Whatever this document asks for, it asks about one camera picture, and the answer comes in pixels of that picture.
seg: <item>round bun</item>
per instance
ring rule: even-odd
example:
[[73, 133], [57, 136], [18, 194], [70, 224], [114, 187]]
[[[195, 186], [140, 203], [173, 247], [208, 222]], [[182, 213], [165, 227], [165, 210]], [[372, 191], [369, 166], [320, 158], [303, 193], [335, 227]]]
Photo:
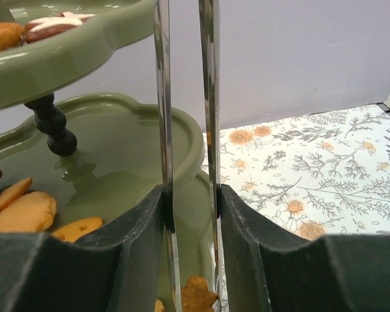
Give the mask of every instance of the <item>round bun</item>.
[[0, 51], [23, 45], [25, 33], [25, 28], [17, 23], [0, 23]]

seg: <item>tray rim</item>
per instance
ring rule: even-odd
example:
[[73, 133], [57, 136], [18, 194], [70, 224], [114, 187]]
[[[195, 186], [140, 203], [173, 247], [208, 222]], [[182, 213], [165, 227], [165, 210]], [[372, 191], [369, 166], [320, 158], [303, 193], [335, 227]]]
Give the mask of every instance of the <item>tray rim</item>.
[[[130, 110], [131, 112], [158, 112], [158, 106], [156, 104], [143, 104], [138, 102], [135, 98], [117, 93], [117, 92], [97, 92], [91, 94], [85, 94], [82, 96], [76, 96], [64, 101], [58, 102], [56, 106], [62, 111], [66, 112], [71, 107], [76, 106], [82, 101], [99, 101], [107, 99], [111, 102], [115, 101], [120, 106], [125, 109]], [[205, 155], [205, 145], [203, 142], [202, 130], [198, 123], [192, 118], [189, 114], [185, 113], [183, 110], [172, 107], [172, 120], [175, 119], [180, 124], [185, 125], [187, 128], [187, 133], [192, 139], [192, 144], [189, 147], [187, 157], [179, 164], [174, 170], [174, 185], [178, 186], [178, 190], [181, 187], [186, 186], [190, 183], [197, 175], [199, 170], [201, 170], [201, 165], [204, 160]], [[0, 134], [0, 146], [5, 145], [8, 141], [22, 136], [26, 138], [22, 142], [26, 142], [34, 138], [35, 135], [40, 134], [39, 130], [34, 126], [34, 116], [27, 118], [19, 126]]]
[[[104, 65], [117, 49], [153, 34], [153, 7], [152, 0], [140, 0], [98, 14], [73, 31], [0, 52], [0, 110], [68, 86]], [[6, 85], [16, 86], [14, 92]]]

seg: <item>wall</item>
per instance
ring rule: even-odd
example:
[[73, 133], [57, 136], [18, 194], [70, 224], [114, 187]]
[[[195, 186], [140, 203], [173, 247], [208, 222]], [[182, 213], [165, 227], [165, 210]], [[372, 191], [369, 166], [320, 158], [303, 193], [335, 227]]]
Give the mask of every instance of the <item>wall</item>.
[[[171, 1], [172, 101], [204, 124], [196, 0]], [[224, 127], [382, 101], [390, 92], [390, 0], [221, 0]], [[57, 92], [156, 102], [153, 39]], [[0, 112], [0, 132], [30, 115]]]

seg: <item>floral tablecloth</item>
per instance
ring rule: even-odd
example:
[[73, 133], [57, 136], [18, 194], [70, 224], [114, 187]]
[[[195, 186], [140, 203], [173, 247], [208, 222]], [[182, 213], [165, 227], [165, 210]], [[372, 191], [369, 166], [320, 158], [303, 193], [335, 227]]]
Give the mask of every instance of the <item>floral tablecloth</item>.
[[221, 182], [283, 228], [310, 240], [390, 233], [390, 117], [379, 106], [226, 129], [220, 138]]

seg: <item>upper tray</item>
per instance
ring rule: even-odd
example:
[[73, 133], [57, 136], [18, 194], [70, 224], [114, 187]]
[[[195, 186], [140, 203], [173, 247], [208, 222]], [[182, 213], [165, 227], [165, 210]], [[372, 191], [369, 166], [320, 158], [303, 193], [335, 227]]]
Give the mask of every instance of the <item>upper tray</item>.
[[96, 14], [52, 38], [0, 52], [0, 109], [67, 86], [98, 69], [122, 46], [153, 32], [152, 0], [7, 0], [16, 21], [58, 12]]

